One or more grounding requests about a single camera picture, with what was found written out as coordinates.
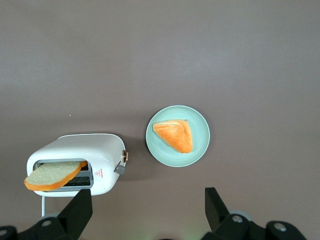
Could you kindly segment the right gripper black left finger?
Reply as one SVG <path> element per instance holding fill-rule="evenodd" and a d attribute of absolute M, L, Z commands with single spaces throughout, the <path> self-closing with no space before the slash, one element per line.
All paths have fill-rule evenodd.
<path fill-rule="evenodd" d="M 18 233 L 19 240 L 77 240 L 93 214 L 89 189 L 80 190 L 56 216 L 46 217 L 31 228 Z"/>

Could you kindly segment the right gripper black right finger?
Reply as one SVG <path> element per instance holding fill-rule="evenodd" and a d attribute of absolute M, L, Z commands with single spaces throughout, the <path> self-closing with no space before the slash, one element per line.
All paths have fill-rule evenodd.
<path fill-rule="evenodd" d="M 269 221 L 261 227 L 243 214 L 230 213 L 214 187 L 204 191 L 205 215 L 211 231 L 203 240 L 304 240 L 306 237 L 292 224 Z"/>

